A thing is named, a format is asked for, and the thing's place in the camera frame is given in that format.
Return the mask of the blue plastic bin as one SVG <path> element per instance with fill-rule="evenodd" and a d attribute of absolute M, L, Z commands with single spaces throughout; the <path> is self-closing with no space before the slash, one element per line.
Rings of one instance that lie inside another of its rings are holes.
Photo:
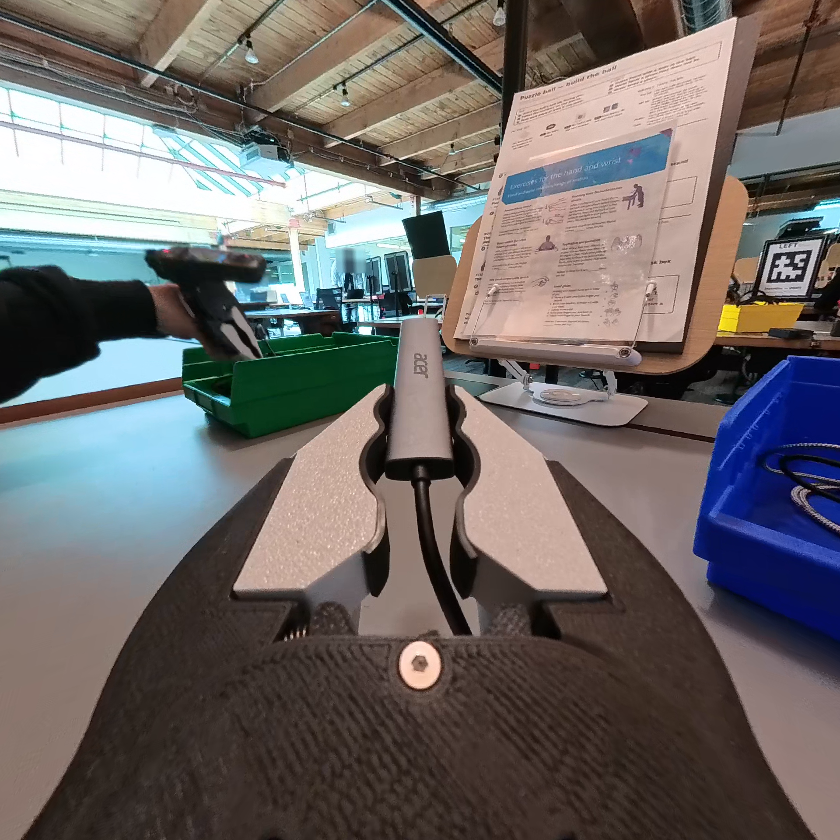
<path fill-rule="evenodd" d="M 722 418 L 695 555 L 707 580 L 839 638 L 839 361 L 792 356 Z"/>

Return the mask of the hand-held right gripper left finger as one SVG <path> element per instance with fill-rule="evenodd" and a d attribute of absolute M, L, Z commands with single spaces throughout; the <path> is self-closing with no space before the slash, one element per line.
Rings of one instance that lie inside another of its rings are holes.
<path fill-rule="evenodd" d="M 391 410 L 392 387 L 376 386 L 298 450 L 245 556 L 237 598 L 310 613 L 334 603 L 359 617 L 382 592 L 390 546 L 377 483 Z"/>

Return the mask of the person's left forearm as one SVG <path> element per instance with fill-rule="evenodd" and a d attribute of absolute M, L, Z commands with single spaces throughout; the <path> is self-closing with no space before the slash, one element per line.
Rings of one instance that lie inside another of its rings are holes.
<path fill-rule="evenodd" d="M 101 343 L 163 336 L 140 280 L 81 280 L 56 266 L 3 269 L 1 401 L 96 359 Z"/>

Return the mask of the black vertical pole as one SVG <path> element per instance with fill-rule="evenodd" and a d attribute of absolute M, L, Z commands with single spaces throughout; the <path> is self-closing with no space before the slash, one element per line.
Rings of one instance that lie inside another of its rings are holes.
<path fill-rule="evenodd" d="M 524 89 L 529 54 L 529 1 L 505 1 L 501 98 L 511 104 Z"/>

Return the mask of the black white tag sign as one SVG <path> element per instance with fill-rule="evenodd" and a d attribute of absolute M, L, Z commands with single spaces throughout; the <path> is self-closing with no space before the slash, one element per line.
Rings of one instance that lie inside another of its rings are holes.
<path fill-rule="evenodd" d="M 756 280 L 757 299 L 805 302 L 812 298 L 818 270 L 827 252 L 827 236 L 775 238 L 764 243 Z"/>

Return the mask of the small wooden document stand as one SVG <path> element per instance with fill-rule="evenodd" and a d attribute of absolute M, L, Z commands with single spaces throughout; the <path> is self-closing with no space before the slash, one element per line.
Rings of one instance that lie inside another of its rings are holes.
<path fill-rule="evenodd" d="M 447 298 L 458 264 L 452 255 L 414 259 L 412 272 L 417 298 Z"/>

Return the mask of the white desk wooden edge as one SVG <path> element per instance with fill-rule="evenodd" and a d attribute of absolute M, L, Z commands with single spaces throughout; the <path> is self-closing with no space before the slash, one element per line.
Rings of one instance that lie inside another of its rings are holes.
<path fill-rule="evenodd" d="M 47 377 L 2 405 L 1 424 L 38 422 L 182 393 L 182 356 L 193 345 L 177 339 L 104 343 L 97 359 Z"/>

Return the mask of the green plastic bin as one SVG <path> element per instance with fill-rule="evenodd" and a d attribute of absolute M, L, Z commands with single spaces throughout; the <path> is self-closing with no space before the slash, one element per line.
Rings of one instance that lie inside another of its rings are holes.
<path fill-rule="evenodd" d="M 398 338 L 335 332 L 261 341 L 263 357 L 223 362 L 182 353 L 185 397 L 246 438 L 341 414 L 394 382 Z"/>

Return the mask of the black ceiling rail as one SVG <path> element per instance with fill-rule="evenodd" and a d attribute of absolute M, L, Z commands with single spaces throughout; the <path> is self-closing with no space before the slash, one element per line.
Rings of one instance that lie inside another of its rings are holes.
<path fill-rule="evenodd" d="M 452 36 L 443 24 L 414 1 L 382 1 L 420 35 L 429 39 L 458 66 L 496 94 L 502 93 L 501 76 Z"/>

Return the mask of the small yellow plastic bin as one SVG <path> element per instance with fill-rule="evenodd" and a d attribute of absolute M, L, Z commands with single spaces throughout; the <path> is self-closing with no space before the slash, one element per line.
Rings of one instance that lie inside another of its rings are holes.
<path fill-rule="evenodd" d="M 792 329 L 804 309 L 800 302 L 754 302 L 727 304 L 718 324 L 720 333 L 769 333 L 772 329 Z"/>

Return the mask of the grey desk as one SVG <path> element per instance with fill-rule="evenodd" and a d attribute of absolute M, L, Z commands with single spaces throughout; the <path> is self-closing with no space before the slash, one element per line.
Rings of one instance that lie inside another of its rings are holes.
<path fill-rule="evenodd" d="M 692 552 L 721 407 L 651 401 L 631 427 L 493 412 L 560 462 L 666 568 L 726 661 L 774 773 L 838 838 L 838 643 L 711 588 Z M 2 427 L 2 838 L 20 838 L 87 728 L 152 595 L 279 459 L 177 395 Z"/>

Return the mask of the blue banner leaflet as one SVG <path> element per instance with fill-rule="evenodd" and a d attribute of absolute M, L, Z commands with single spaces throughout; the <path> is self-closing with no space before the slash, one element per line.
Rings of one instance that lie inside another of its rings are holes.
<path fill-rule="evenodd" d="M 550 150 L 547 138 L 506 166 L 469 340 L 632 343 L 669 178 L 676 124 Z"/>

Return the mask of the person's left hand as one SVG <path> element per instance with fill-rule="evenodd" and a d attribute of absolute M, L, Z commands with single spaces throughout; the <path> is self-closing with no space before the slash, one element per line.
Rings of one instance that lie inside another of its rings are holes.
<path fill-rule="evenodd" d="M 154 304 L 158 332 L 169 338 L 198 341 L 202 335 L 185 305 L 179 287 L 173 283 L 148 287 Z"/>

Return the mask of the black monitor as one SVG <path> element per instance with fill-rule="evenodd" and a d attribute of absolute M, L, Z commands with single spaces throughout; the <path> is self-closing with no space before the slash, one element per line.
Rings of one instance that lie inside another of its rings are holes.
<path fill-rule="evenodd" d="M 402 225 L 414 261 L 451 256 L 442 211 L 405 217 Z"/>

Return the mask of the white ceiling projector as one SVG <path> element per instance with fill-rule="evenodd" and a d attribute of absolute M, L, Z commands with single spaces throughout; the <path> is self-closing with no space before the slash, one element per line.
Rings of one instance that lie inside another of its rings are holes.
<path fill-rule="evenodd" d="M 238 165 L 268 177 L 287 172 L 293 166 L 288 150 L 278 143 L 250 141 L 238 150 Z"/>

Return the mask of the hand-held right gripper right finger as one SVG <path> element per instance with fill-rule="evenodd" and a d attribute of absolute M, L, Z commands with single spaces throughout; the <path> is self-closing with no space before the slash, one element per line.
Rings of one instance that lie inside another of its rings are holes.
<path fill-rule="evenodd" d="M 605 599 L 546 458 L 460 386 L 448 387 L 448 416 L 461 485 L 449 552 L 457 593 L 487 614 Z"/>

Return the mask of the white instruction sheet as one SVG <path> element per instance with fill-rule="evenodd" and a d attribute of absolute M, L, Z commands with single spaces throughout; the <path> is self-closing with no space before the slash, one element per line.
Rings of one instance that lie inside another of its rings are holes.
<path fill-rule="evenodd" d="M 684 339 L 701 261 L 698 252 L 707 233 L 710 192 L 719 189 L 723 173 L 715 157 L 735 27 L 731 19 L 670 45 L 516 95 L 479 227 L 457 339 L 468 340 L 463 327 L 481 278 L 478 264 L 489 242 L 490 212 L 496 208 L 506 166 L 515 162 L 519 151 L 541 138 L 548 139 L 551 151 L 564 150 L 666 122 L 676 125 L 675 141 L 646 307 L 634 342 Z"/>

